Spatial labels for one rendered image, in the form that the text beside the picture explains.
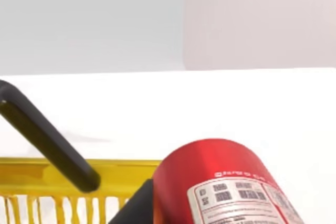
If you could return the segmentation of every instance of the yellow basket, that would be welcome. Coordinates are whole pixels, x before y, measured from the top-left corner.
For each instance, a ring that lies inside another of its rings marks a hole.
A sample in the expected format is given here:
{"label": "yellow basket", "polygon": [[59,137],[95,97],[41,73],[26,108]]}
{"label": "yellow basket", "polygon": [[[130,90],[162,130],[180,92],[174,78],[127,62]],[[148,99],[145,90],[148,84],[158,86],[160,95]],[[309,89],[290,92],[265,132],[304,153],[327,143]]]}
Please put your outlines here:
{"label": "yellow basket", "polygon": [[[77,212],[79,200],[85,202],[83,223],[92,224],[95,219],[105,224],[110,221],[106,216],[110,207],[106,207],[107,199],[115,197],[117,207],[122,208],[152,177],[159,164],[159,161],[84,160],[18,89],[1,80],[0,114],[51,161],[0,158],[0,197],[5,212],[0,217],[6,216],[0,224],[50,224],[43,220],[41,211],[41,200],[45,197],[54,202],[54,220],[58,224],[81,223]],[[65,200],[69,203],[70,218],[66,218],[69,215],[65,213]]]}

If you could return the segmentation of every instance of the nutrition label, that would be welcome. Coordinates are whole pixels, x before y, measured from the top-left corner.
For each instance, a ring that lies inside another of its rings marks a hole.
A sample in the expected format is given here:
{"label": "nutrition label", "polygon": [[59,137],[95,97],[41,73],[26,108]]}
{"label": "nutrition label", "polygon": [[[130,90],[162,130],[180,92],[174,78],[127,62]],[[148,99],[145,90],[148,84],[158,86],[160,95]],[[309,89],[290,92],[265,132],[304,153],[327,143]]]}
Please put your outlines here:
{"label": "nutrition label", "polygon": [[187,196],[195,224],[304,224],[280,191],[256,179],[212,179]]}

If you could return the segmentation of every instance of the red can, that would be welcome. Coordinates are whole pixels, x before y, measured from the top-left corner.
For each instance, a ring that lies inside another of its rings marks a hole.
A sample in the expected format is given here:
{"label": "red can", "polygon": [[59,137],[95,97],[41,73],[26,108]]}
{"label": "red can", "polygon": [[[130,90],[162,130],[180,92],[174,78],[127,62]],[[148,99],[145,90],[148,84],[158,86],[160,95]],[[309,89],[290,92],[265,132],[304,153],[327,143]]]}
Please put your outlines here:
{"label": "red can", "polygon": [[182,146],[153,179],[155,204],[170,224],[303,224],[261,160],[229,140]]}

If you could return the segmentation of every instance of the basket handle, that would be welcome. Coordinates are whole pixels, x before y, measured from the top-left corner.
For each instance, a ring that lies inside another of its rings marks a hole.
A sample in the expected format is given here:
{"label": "basket handle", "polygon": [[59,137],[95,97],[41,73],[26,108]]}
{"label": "basket handle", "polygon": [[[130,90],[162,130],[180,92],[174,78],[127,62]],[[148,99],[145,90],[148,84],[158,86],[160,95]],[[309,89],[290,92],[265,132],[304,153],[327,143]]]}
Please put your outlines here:
{"label": "basket handle", "polygon": [[79,190],[98,189],[99,174],[12,84],[0,80],[0,114]]}

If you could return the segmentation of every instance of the red surface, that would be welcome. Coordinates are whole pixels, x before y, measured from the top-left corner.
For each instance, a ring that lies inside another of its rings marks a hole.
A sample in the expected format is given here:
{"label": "red surface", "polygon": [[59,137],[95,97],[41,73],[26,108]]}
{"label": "red surface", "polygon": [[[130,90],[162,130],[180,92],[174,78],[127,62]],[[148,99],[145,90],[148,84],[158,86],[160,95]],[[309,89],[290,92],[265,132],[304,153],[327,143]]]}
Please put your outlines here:
{"label": "red surface", "polygon": [[255,174],[279,188],[261,160],[245,146],[222,139],[192,142],[163,160],[153,176],[154,193],[167,221],[171,224],[194,224],[187,198],[188,189],[216,178],[215,173],[223,171]]}

